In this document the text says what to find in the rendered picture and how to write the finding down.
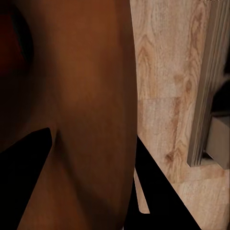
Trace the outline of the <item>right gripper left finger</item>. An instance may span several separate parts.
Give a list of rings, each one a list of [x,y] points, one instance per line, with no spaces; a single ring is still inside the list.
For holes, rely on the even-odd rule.
[[[17,230],[51,147],[47,127],[0,153],[0,230]]]

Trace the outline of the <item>trash can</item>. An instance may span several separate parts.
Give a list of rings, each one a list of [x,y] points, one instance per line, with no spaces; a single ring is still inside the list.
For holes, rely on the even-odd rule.
[[[138,136],[130,0],[0,0],[32,62],[0,75],[0,153],[50,128],[17,230],[123,230]]]

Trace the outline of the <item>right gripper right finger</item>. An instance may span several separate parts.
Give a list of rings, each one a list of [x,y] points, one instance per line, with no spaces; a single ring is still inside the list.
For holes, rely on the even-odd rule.
[[[139,211],[133,178],[123,230],[201,230],[139,136],[135,170],[150,214]]]

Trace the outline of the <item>can of soda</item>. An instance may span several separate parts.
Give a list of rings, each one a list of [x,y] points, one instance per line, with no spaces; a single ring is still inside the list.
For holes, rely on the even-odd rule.
[[[32,58],[19,14],[0,6],[0,75],[20,71]]]

